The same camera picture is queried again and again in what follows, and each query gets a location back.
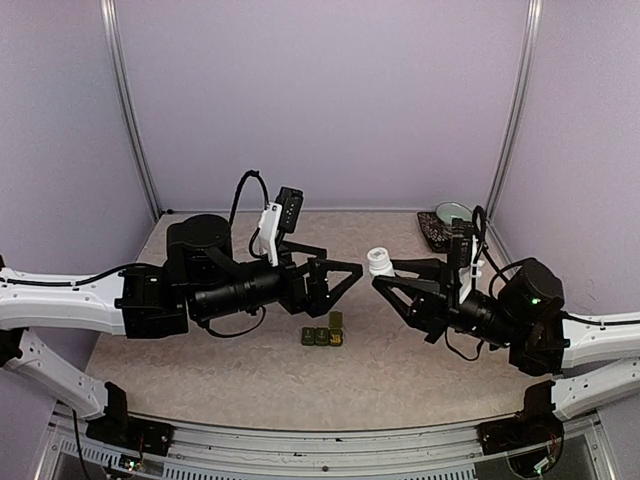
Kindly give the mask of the white pill bottle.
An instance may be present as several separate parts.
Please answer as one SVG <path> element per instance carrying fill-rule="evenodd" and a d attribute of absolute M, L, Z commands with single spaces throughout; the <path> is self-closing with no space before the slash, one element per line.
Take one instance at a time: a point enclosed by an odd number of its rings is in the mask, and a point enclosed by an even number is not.
<path fill-rule="evenodd" d="M 395 276 L 389 251 L 385 247 L 379 246 L 369 250 L 366 255 L 366 260 L 369 276 L 372 279 L 379 276 Z"/>

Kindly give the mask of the green pill organizer box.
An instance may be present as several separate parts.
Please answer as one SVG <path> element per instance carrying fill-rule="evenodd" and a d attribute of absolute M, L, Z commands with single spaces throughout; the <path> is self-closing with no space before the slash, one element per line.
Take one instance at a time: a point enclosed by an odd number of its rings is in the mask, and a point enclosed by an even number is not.
<path fill-rule="evenodd" d="M 341 347 L 345 337 L 343 321 L 342 312 L 330 312 L 327 326 L 302 328 L 300 343 L 303 346 Z"/>

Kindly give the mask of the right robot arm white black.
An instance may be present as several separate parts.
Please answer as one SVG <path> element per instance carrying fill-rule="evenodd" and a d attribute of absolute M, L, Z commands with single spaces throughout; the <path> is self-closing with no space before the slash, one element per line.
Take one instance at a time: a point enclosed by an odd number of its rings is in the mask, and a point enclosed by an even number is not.
<path fill-rule="evenodd" d="M 564 287 L 534 257 L 496 267 L 479 290 L 481 266 L 491 260 L 486 213 L 455 218 L 445 260 L 393 260 L 383 247 L 367 254 L 374 289 L 426 342 L 449 332 L 477 339 L 479 347 L 505 349 L 520 372 L 541 378 L 525 392 L 523 408 L 502 422 L 523 444 L 550 424 L 562 424 L 639 389 L 639 315 L 578 315 L 565 311 Z"/>

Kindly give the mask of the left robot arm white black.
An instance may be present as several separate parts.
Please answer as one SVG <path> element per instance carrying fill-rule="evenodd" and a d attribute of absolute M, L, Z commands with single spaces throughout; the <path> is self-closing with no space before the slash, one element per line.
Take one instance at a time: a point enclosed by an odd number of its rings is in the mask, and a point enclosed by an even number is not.
<path fill-rule="evenodd" d="M 140 434 L 125 392 L 86 376 L 49 349 L 40 328 L 95 331 L 155 340 L 238 312 L 264 318 L 270 304 L 290 314 L 327 314 L 362 277 L 359 264 L 334 261 L 323 248 L 288 240 L 303 203 L 284 187 L 265 199 L 249 242 L 250 260 L 233 253 L 233 216 L 199 214 L 166 232 L 160 265 L 130 263 L 87 277 L 1 270 L 1 365 L 43 385 L 115 442 Z"/>

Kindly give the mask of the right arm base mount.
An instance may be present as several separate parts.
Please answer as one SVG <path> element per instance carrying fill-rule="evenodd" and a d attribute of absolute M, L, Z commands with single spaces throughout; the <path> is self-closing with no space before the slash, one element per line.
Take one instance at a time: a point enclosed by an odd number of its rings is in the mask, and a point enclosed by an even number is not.
<path fill-rule="evenodd" d="M 510 417 L 479 424 L 476 427 L 484 455 L 517 450 L 550 441 L 564 435 L 564 425 L 555 416 Z"/>

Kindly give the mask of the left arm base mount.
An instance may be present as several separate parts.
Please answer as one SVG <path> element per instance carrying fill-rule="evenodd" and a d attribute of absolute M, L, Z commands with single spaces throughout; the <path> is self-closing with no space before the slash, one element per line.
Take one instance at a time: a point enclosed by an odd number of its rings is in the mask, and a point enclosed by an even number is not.
<path fill-rule="evenodd" d="M 102 417 L 87 422 L 86 436 L 105 444 L 165 457 L 173 439 L 168 423 L 128 416 L 124 422 Z"/>

